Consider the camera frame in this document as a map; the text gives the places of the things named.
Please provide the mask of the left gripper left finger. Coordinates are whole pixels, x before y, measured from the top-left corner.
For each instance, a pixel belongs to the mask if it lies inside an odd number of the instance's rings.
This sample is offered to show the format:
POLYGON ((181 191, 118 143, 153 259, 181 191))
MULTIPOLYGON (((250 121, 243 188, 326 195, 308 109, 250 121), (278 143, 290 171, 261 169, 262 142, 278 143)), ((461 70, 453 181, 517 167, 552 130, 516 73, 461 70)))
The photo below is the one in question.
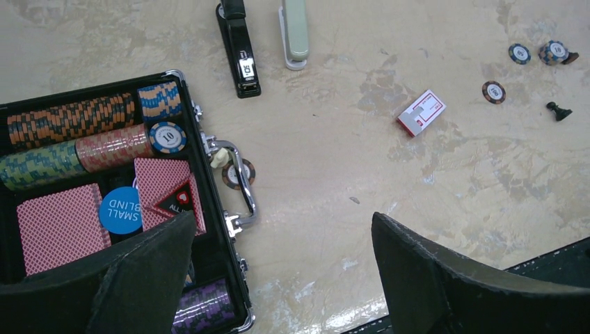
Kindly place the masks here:
POLYGON ((176 217, 80 260, 1 287, 2 333, 169 333, 196 220, 176 217))

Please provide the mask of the green staple case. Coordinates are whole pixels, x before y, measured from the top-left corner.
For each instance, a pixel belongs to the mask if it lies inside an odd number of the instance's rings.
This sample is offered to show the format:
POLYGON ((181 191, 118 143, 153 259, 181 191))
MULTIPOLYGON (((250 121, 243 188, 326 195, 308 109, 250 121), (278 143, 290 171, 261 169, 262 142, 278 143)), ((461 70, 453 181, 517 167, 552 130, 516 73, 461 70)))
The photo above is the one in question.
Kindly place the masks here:
POLYGON ((302 70, 310 54, 306 2, 282 0, 278 15, 285 65, 292 71, 302 70))

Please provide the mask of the small staple box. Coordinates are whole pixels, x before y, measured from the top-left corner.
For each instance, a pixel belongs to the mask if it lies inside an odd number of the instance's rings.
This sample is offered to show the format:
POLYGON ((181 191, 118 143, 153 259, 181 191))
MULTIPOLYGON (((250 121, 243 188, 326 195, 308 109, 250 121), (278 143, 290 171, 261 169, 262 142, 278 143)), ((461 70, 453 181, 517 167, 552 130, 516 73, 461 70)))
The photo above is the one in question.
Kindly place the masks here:
POLYGON ((446 108, 446 104, 428 89, 398 115, 397 122, 411 137, 416 137, 446 108))

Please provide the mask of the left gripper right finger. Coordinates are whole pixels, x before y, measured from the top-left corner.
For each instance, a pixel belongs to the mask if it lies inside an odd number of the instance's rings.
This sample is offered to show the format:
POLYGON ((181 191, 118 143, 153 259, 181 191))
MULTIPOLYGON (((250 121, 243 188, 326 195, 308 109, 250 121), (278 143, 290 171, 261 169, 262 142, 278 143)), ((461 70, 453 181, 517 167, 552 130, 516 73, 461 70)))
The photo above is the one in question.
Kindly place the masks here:
POLYGON ((499 270, 374 213, 394 333, 588 333, 589 289, 499 270))

